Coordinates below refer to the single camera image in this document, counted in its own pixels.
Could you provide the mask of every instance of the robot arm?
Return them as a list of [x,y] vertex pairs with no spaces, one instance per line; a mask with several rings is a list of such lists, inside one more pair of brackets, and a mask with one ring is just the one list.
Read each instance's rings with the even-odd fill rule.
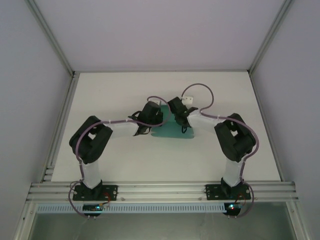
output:
[[235,119],[245,123],[241,116],[233,113],[228,119],[214,119],[201,115],[195,108],[187,108],[180,98],[176,97],[168,102],[175,121],[182,126],[185,133],[188,128],[200,128],[211,133],[216,133],[222,152],[226,156],[225,172],[221,179],[221,189],[225,196],[237,196],[242,188],[242,171],[244,158],[252,152],[256,140],[252,133],[243,125],[231,121]]
[[122,121],[102,122],[96,116],[90,116],[69,141],[73,153],[76,154],[79,139],[89,129],[82,136],[78,147],[78,156],[81,159],[79,164],[82,175],[80,182],[82,196],[85,196],[85,199],[96,200],[102,193],[103,185],[99,173],[98,159],[110,139],[145,135],[151,128],[150,126],[162,122],[163,113],[160,106],[152,101],[148,101],[143,110],[135,112],[132,116],[129,116],[129,119]]

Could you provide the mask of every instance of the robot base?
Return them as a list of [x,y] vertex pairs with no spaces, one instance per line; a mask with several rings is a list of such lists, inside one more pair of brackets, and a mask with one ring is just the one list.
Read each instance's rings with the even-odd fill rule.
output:
[[251,194],[249,187],[243,183],[239,183],[234,187],[230,187],[221,179],[221,184],[205,185],[205,193],[207,200],[250,200]]
[[102,181],[93,189],[88,188],[83,182],[75,186],[73,201],[116,201],[118,195],[117,185],[103,185]]

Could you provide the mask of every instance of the glass panel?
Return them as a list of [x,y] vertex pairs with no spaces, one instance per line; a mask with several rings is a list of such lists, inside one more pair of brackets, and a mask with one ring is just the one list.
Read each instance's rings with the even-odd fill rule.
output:
[[256,203],[243,218],[222,213],[37,214],[30,240],[295,240],[285,203]]

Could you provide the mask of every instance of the aluminum frame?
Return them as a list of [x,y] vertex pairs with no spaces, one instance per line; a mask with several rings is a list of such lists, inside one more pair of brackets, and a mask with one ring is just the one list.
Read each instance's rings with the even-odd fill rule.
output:
[[[62,139],[62,133],[64,131],[66,120],[68,118],[69,110],[79,79],[79,72],[73,72],[68,59],[63,53],[61,47],[59,46],[55,36],[50,30],[45,18],[40,12],[37,4],[34,0],[24,0],[29,10],[33,14],[34,18],[38,22],[39,26],[43,30],[44,35],[47,37],[49,43],[51,44],[54,52],[61,61],[62,65],[72,76],[70,80],[69,87],[65,94],[65,99],[61,107],[61,111],[58,116],[58,120],[54,129],[54,135],[51,139],[50,149],[48,156],[46,158],[45,167],[42,170],[40,183],[33,183],[31,185],[29,195],[27,197],[26,203],[24,205],[21,217],[16,229],[14,236],[15,240],[24,240],[29,238],[29,234],[32,229],[33,221],[35,219],[37,206],[39,203],[66,203],[69,182],[59,182],[52,183],[51,177],[54,170],[54,163],[57,157],[57,149],[59,149]],[[278,11],[275,20],[273,21],[268,33],[265,36],[249,70],[249,76],[251,77],[254,71],[257,69],[259,63],[261,62],[264,54],[268,50],[269,45],[274,39],[278,29],[280,28],[282,22],[284,21],[288,11],[290,10],[294,0],[284,0],[283,4]],[[208,72],[217,70],[214,69],[193,69],[190,72]],[[226,70],[226,72],[242,72],[243,70]],[[149,71],[137,71],[134,72],[174,72],[173,69],[168,70],[149,70]],[[281,177],[281,182],[250,182],[252,184],[253,190],[255,192],[256,202],[286,202],[288,208],[288,217],[291,220],[292,227],[294,229],[297,239],[310,240],[311,233],[306,224],[304,214],[302,212],[301,205],[299,203],[298,195],[296,193],[296,188],[293,182],[283,182],[284,175],[279,162],[279,158],[275,151],[275,146],[273,144],[272,138],[270,136],[269,127],[264,116],[264,112],[261,108],[261,103],[259,96],[257,94],[254,81],[251,79],[253,90],[259,105],[259,109],[262,115],[262,119],[269,137],[273,155],[278,167],[279,175]],[[116,183],[119,185],[119,195],[117,203],[150,203],[150,202],[189,202],[189,203],[209,203],[209,202],[219,202],[219,201],[207,201],[204,197],[203,192],[204,185],[210,182],[137,182],[137,183]]]
[[[63,204],[68,201],[68,191],[70,182],[51,182],[54,170],[54,162],[58,154],[58,149],[62,140],[63,132],[67,123],[72,100],[75,94],[80,73],[75,72],[66,92],[64,103],[55,126],[51,146],[46,166],[40,183],[32,183],[26,203],[19,221],[15,239],[28,239],[35,219],[35,212],[38,204]],[[261,107],[259,96],[256,93],[259,107]],[[282,177],[282,171],[278,164],[278,158],[274,156]],[[117,184],[119,204],[136,203],[225,203],[228,201],[213,200],[208,201],[204,193],[206,184],[218,184],[218,182],[106,182],[106,184]],[[286,181],[251,181],[249,184],[255,193],[255,202],[286,202],[288,208],[288,218],[291,220],[293,230],[297,239],[310,240],[310,232],[306,222],[302,217],[299,198],[296,193],[294,182]]]

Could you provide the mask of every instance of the black mounting plate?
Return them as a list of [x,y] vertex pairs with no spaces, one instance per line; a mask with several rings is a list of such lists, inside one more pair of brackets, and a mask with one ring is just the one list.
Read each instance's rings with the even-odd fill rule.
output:
[[74,188],[73,193],[73,201],[108,201],[108,197],[104,195],[104,193],[108,193],[110,196],[110,201],[116,201],[118,195],[118,186],[117,185],[102,185],[101,194],[93,199],[91,195],[83,195],[83,191],[81,185],[77,185]]
[[233,191],[230,197],[225,195],[221,186],[222,186],[221,184],[205,185],[206,199],[207,200],[236,200],[237,198],[239,198],[239,200],[243,200],[244,199],[243,196],[245,197],[245,200],[251,199],[249,187],[246,184],[241,184],[237,186],[236,191]]

